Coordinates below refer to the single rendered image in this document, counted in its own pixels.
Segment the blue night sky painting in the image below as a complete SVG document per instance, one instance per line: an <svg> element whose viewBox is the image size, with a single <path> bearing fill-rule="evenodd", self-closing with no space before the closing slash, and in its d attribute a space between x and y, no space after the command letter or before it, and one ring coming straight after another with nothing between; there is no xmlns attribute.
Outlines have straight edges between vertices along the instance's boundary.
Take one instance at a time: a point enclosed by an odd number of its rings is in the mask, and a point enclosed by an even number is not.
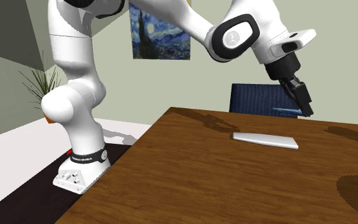
<svg viewBox="0 0 358 224"><path fill-rule="evenodd" d="M132 3L128 5L128 9L134 59L190 59L190 35Z"/></svg>

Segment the black robot stand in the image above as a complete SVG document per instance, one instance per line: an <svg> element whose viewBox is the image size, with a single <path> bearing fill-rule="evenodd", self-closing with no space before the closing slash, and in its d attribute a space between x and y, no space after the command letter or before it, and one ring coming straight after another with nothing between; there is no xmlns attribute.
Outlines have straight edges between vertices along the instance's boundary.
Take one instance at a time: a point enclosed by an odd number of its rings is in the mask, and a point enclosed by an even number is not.
<svg viewBox="0 0 358 224"><path fill-rule="evenodd" d="M0 224L54 224L80 197L53 185L65 152L0 201Z"/></svg>

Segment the white flat tablet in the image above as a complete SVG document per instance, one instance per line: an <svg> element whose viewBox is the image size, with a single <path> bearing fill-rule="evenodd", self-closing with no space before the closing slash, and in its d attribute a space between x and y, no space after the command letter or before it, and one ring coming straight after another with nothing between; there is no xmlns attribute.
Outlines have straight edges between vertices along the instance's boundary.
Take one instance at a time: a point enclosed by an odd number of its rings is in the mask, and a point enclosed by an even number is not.
<svg viewBox="0 0 358 224"><path fill-rule="evenodd" d="M275 146L281 148L298 149L296 141L292 137L274 136L268 134L234 132L233 139L248 143Z"/></svg>

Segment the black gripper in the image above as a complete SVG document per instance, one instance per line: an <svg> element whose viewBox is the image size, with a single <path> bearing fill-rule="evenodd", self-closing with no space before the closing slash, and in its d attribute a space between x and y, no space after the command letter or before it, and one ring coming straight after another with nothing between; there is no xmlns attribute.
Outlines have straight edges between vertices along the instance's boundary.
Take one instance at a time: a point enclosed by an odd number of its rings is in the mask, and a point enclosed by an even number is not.
<svg viewBox="0 0 358 224"><path fill-rule="evenodd" d="M271 80L278 80L284 92L294 97L299 106L303 116L313 115L313 110L310 106L311 97L308 93L306 85L302 81L296 81L294 77L301 67L297 55L292 52L272 63L265 64L266 72Z"/></svg>

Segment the green plant in orange pot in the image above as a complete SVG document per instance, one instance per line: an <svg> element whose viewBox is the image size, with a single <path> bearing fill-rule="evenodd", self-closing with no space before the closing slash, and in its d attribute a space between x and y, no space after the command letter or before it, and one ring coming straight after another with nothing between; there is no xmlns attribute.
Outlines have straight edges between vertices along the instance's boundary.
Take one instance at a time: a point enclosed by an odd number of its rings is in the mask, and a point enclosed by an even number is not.
<svg viewBox="0 0 358 224"><path fill-rule="evenodd" d="M26 81L26 83L23 81L22 84L34 97L34 100L29 101L29 103L33 104L32 107L34 109L38 109L43 113L45 120L49 124L53 124L55 121L45 115L41 103L48 93L60 86L62 79L57 71L57 66L49 63L49 59L45 57L44 51L41 53L41 65L42 69L29 68L31 77L28 77L22 71L18 71L18 73L22 75Z"/></svg>

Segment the brown wooden table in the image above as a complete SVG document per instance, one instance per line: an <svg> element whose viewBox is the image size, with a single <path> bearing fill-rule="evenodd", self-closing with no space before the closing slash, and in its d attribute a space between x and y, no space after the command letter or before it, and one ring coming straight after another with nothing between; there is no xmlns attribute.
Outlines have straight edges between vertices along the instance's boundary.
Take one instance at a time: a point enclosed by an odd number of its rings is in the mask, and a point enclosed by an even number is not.
<svg viewBox="0 0 358 224"><path fill-rule="evenodd" d="M56 224L358 224L358 125L170 108Z"/></svg>

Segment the dark blue chair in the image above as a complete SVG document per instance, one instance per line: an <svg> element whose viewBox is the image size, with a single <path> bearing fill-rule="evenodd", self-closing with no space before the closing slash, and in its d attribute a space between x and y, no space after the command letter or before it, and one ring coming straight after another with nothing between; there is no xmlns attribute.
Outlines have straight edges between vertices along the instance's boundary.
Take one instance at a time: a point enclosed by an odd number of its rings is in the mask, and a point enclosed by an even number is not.
<svg viewBox="0 0 358 224"><path fill-rule="evenodd" d="M301 116L296 103L280 85L240 84L231 86L231 113L297 118Z"/></svg>

